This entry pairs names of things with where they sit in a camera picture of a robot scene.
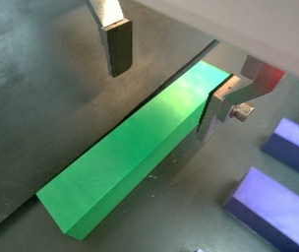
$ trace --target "gray table surface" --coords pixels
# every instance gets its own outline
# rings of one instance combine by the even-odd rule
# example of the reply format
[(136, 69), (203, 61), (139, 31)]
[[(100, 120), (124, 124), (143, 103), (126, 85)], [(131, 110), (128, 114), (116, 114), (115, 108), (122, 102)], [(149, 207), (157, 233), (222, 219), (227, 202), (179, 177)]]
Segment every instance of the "gray table surface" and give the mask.
[(191, 132), (84, 241), (62, 233), (38, 197), (0, 224), (0, 251), (276, 251), (222, 210), (251, 166), (299, 194), (299, 173), (261, 151), (282, 117), (299, 122), (299, 80), (288, 76), (203, 145)]

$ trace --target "purple cube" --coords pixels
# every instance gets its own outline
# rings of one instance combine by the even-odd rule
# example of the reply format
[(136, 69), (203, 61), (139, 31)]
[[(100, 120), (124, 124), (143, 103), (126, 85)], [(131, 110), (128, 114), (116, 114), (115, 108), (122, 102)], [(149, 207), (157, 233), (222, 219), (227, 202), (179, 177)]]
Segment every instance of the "purple cube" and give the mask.
[(262, 150), (299, 171), (299, 124), (284, 118)]
[(251, 168), (223, 208), (281, 251), (299, 251), (299, 196)]

